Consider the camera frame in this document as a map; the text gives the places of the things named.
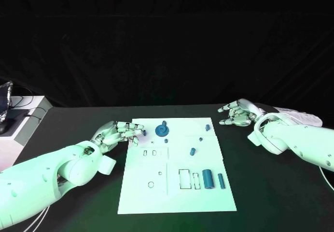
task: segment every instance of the robotic arm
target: robotic arm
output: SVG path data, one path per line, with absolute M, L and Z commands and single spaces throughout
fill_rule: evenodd
M 110 175 L 115 160 L 104 155 L 118 142 L 139 145 L 143 125 L 104 124 L 90 141 L 71 145 L 0 172 L 0 230 L 38 214 L 97 172 Z
M 287 149 L 303 160 L 334 171 L 334 130 L 303 124 L 285 113 L 267 113 L 251 101 L 241 99 L 218 111 L 229 110 L 229 119 L 222 125 L 248 126 L 255 122 L 254 132 L 248 136 L 257 146 L 280 155 Z

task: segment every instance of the white cable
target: white cable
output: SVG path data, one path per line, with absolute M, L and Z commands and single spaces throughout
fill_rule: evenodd
M 33 223 L 31 224 L 31 226 L 26 228 L 26 230 L 25 230 L 23 232 L 28 232 L 28 230 L 31 229 L 31 227 L 33 226 L 33 224 L 35 224 L 35 223 L 36 223 L 36 221 L 39 220 L 39 218 L 41 218 L 41 216 L 42 216 L 42 214 L 44 214 L 45 210 L 46 210 L 46 208 L 42 210 L 42 212 L 41 212 L 41 214 L 39 214 L 38 218 L 35 219 Z
M 44 221 L 44 218 L 45 218 L 45 216 L 46 216 L 46 213 L 48 213 L 49 208 L 51 208 L 51 206 L 48 206 L 48 208 L 46 208 L 46 212 L 45 212 L 45 214 L 44 214 L 44 217 L 42 217 L 42 219 L 41 219 L 41 222 L 39 222 L 39 224 L 38 224 L 38 226 L 36 226 L 33 232 L 36 231 L 36 229 L 38 229 L 39 226 L 41 226 L 41 223 L 42 223 L 42 221 Z
M 330 182 L 329 182 L 329 180 L 327 180 L 327 178 L 326 178 L 323 169 L 321 169 L 321 167 L 318 167 L 318 168 L 320 168 L 321 174 L 323 174 L 323 176 L 324 176 L 326 182 L 327 182 L 327 184 L 330 185 L 330 187 L 331 187 L 331 189 L 333 189 L 333 191 L 334 191 L 333 185 L 330 184 Z

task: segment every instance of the robotic hand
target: robotic hand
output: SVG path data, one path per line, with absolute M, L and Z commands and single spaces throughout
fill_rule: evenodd
M 97 172 L 110 175 L 115 160 L 104 155 L 118 142 L 139 145 L 143 125 L 108 122 L 92 136 L 0 172 L 0 230 L 22 222 L 90 182 Z
M 334 171 L 334 130 L 306 125 L 285 113 L 267 113 L 251 101 L 241 99 L 218 111 L 229 110 L 229 119 L 222 125 L 248 126 L 255 122 L 254 132 L 248 136 L 257 146 L 280 155 L 287 149 L 303 160 Z

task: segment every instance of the black backdrop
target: black backdrop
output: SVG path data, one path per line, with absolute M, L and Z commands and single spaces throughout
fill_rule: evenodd
M 0 76 L 56 106 L 244 97 L 331 121 L 330 5 L 22 0 L 0 14 Z

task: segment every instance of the blue object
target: blue object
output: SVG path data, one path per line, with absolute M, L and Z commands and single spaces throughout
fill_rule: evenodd
M 218 175 L 218 178 L 219 178 L 221 188 L 225 189 L 225 180 L 222 173 Z
M 160 137 L 166 137 L 169 135 L 169 127 L 166 121 L 163 121 L 163 124 L 157 126 L 156 134 Z
M 203 173 L 205 188 L 206 189 L 215 188 L 211 169 L 205 169 L 202 173 Z
M 192 150 L 190 150 L 190 155 L 192 155 L 192 156 L 195 155 L 195 151 L 196 151 L 196 149 L 192 148 Z

